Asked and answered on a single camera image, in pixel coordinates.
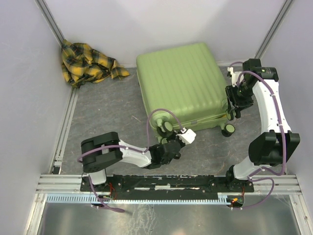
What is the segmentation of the green suitcase blue lining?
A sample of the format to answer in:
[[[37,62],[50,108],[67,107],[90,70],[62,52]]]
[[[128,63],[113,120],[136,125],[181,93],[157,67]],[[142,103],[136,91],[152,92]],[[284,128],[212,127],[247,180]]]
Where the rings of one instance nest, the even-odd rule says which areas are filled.
[[[163,49],[136,58],[143,104],[158,141],[181,127],[194,132],[228,123],[226,80],[206,43]]]

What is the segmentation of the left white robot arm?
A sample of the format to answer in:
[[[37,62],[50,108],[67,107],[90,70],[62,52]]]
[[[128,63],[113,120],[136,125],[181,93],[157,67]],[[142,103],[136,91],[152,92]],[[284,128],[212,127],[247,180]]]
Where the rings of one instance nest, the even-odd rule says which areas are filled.
[[[185,146],[177,132],[148,148],[130,145],[120,139],[117,132],[109,132],[82,141],[82,155],[77,162],[82,164],[83,172],[91,179],[91,185],[103,191],[108,186],[107,167],[123,162],[139,168],[159,168],[173,159],[179,159],[180,150]]]

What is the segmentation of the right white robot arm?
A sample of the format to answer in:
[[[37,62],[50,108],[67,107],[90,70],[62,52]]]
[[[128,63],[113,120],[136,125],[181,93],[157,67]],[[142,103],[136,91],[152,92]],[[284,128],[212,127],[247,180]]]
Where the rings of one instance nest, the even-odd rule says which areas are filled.
[[[226,173],[224,185],[229,191],[242,186],[242,180],[252,181],[261,171],[281,176],[287,161],[300,144],[285,118],[279,95],[279,76],[276,68],[263,67],[260,59],[242,62],[242,70],[235,71],[232,63],[227,68],[231,85],[226,86],[227,118],[240,118],[241,112],[256,101],[261,119],[261,134],[248,147],[248,156],[233,165]]]

